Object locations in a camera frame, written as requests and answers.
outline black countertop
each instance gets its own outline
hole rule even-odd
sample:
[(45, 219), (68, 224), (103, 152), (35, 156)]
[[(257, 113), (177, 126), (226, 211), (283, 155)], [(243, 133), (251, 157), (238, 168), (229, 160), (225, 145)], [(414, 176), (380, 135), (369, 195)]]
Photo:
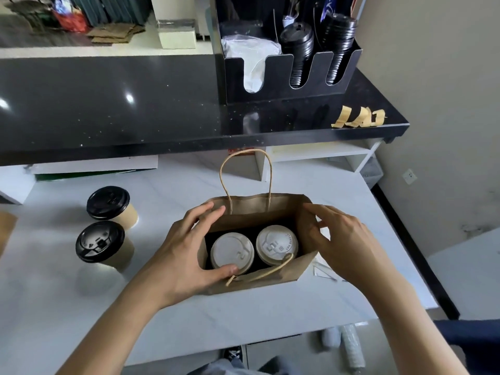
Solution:
[[(342, 105), (380, 127), (332, 129)], [(356, 70), (345, 94), (219, 105), (212, 55), (0, 60), (0, 165), (394, 138), (404, 117)]]

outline beige wall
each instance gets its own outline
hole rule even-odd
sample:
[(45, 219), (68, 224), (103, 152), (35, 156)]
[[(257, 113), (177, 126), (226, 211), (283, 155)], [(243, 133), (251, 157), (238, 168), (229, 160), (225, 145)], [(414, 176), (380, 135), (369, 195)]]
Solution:
[(426, 256), (500, 226), (499, 15), (500, 0), (367, 0), (361, 17), (359, 68), (411, 123), (377, 151), (380, 186)]
[(156, 19), (196, 18), (195, 0), (151, 0)]

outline paper bag handle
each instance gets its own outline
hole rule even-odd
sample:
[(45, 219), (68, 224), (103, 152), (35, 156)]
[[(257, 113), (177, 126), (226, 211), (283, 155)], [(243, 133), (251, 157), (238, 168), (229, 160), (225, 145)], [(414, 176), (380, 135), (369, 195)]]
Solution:
[[(263, 277), (266, 277), (268, 275), (271, 275), (273, 272), (276, 272), (278, 270), (281, 270), (283, 267), (285, 267), (291, 260), (293, 259), (293, 254), (289, 252), (286, 254), (283, 258), (283, 263), (281, 265), (271, 267), (269, 271), (261, 273), (257, 275), (256, 277), (251, 277), (250, 279), (245, 279), (243, 282), (253, 282), (254, 280), (259, 280), (262, 279)], [(237, 279), (236, 275), (233, 275), (232, 277), (229, 278), (228, 282), (226, 283), (226, 287), (229, 286), (233, 282), (234, 279)]]
[(269, 157), (269, 155), (267, 154), (267, 152), (265, 152), (264, 150), (261, 150), (260, 148), (249, 148), (247, 150), (237, 151), (237, 152), (234, 152), (231, 155), (229, 155), (226, 159), (224, 159), (224, 161), (221, 164), (221, 169), (219, 170), (219, 178), (221, 178), (222, 188), (224, 188), (224, 191), (226, 191), (226, 195), (228, 195), (228, 199), (229, 199), (229, 214), (233, 213), (233, 200), (231, 200), (231, 196), (229, 196), (229, 192), (226, 189), (226, 186), (224, 185), (224, 182), (222, 181), (222, 169), (224, 168), (225, 163), (229, 159), (231, 159), (232, 157), (235, 157), (236, 155), (244, 154), (246, 152), (257, 152), (257, 151), (263, 153), (266, 156), (266, 158), (269, 161), (269, 167), (271, 169), (270, 170), (270, 172), (271, 172), (270, 175), (271, 176), (270, 176), (270, 179), (269, 179), (269, 195), (267, 196), (267, 210), (269, 211), (269, 206), (271, 205), (271, 184), (272, 184), (272, 162), (271, 162), (271, 158)]

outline pant leg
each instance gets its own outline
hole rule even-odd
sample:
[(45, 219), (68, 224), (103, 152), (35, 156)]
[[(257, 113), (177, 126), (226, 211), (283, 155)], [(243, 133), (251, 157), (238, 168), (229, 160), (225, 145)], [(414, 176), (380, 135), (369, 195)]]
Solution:
[(211, 370), (233, 370), (235, 366), (232, 365), (232, 363), (227, 360), (227, 359), (218, 359), (214, 362), (209, 363), (208, 365), (202, 366), (200, 368), (197, 368), (194, 371), (191, 371), (187, 375), (203, 375), (206, 373), (206, 371), (211, 371)]
[(259, 371), (272, 375), (302, 375), (297, 366), (281, 355), (272, 358)]

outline hand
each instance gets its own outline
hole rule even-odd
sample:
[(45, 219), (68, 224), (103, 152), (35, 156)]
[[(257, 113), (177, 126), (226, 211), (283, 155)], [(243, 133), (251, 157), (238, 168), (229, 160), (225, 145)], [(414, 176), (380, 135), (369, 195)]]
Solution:
[(211, 225), (224, 214), (225, 207), (212, 209), (213, 202), (188, 210), (184, 218), (173, 223), (165, 241), (128, 283), (123, 293), (136, 302), (145, 303), (151, 312), (181, 302), (206, 287), (238, 272), (236, 265), (203, 270), (198, 264), (198, 250)]
[[(319, 227), (309, 232), (321, 256), (361, 292), (373, 290), (383, 279), (399, 276), (385, 250), (359, 219), (325, 205), (304, 204), (304, 208), (321, 218)], [(328, 227), (330, 240), (321, 234), (321, 227)]]

